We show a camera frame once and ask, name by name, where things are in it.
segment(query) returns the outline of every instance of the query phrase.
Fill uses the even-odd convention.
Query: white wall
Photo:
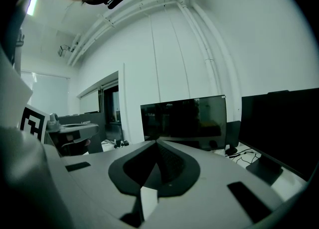
[[[39,74],[61,76],[70,78],[69,81],[69,115],[79,114],[80,101],[78,95],[78,68],[66,66],[64,63],[44,60],[22,52],[21,70],[26,72],[34,72]]]
[[[319,87],[317,43],[293,0],[198,2],[231,52],[242,96]]]
[[[167,12],[161,9],[152,13],[151,20],[143,15],[98,43],[87,51],[82,63],[79,92],[122,69],[124,63],[127,118],[132,143],[144,140],[141,105],[188,99],[189,95],[191,98],[211,95],[205,62],[196,39],[175,6],[167,8]],[[124,117],[126,115],[121,109],[122,120]]]

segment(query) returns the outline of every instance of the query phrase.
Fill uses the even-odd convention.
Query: ceiling
[[[77,34],[84,34],[107,6],[82,4],[71,0],[38,0],[33,16],[27,15],[23,25],[25,43],[22,53],[41,59],[58,60],[61,45],[72,44]]]

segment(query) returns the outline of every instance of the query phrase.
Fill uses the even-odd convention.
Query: monitor stand
[[[248,165],[246,169],[270,186],[283,172],[283,169],[278,163],[275,163],[263,155],[251,165]]]
[[[229,149],[225,151],[225,154],[228,156],[234,155],[238,152],[237,148],[235,148],[233,145],[229,145]]]

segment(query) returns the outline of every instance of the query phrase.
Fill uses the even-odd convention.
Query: security camera
[[[122,2],[123,0],[109,0],[107,3],[108,9],[113,9],[114,7],[116,7],[120,2]]]

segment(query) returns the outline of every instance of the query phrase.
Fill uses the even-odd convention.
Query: window
[[[37,0],[31,0],[28,10],[26,12],[28,15],[33,16],[36,2]]]
[[[69,79],[64,77],[21,72],[22,80],[33,91],[28,102],[32,107],[58,116],[68,115]]]
[[[104,107],[106,123],[121,123],[119,87],[115,86],[104,91]]]

